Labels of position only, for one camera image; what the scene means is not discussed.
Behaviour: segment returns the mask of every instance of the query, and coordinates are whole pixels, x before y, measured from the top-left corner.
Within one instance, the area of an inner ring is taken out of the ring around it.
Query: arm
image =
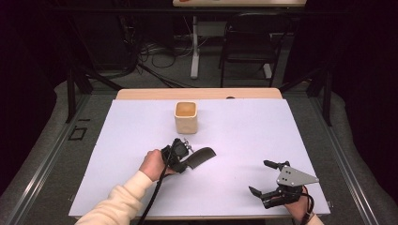
[[[146,190],[159,180],[164,163],[161,151],[149,151],[139,171],[125,185],[112,189],[108,199],[98,203],[76,224],[130,224],[141,209]]]

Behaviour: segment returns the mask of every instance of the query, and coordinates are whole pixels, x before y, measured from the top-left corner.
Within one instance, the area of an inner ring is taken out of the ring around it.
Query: person's left hand
[[[153,151],[149,151],[143,163],[140,166],[140,171],[145,173],[152,181],[157,181],[161,177],[161,172],[164,169],[164,162],[161,158],[161,151],[159,149],[155,149]],[[170,168],[167,168],[166,174],[176,173]]]

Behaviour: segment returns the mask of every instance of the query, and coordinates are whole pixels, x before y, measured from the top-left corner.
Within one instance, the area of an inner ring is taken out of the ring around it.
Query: white sleeve
[[[149,177],[138,171],[125,185],[114,187],[108,199],[98,203],[76,224],[130,224],[141,209],[140,201],[152,184]]]

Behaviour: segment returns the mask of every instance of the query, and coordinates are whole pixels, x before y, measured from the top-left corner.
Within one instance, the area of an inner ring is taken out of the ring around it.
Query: black chair
[[[224,31],[219,63],[219,68],[222,69],[220,87],[223,87],[225,62],[260,64],[259,69],[264,64],[271,64],[269,86],[272,86],[283,39],[291,24],[291,20],[281,14],[247,12],[231,17]]]

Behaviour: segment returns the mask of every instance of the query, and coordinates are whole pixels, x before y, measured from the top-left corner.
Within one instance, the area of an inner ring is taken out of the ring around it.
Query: beige cup
[[[180,134],[194,134],[198,131],[196,103],[180,101],[176,104],[176,132]]]

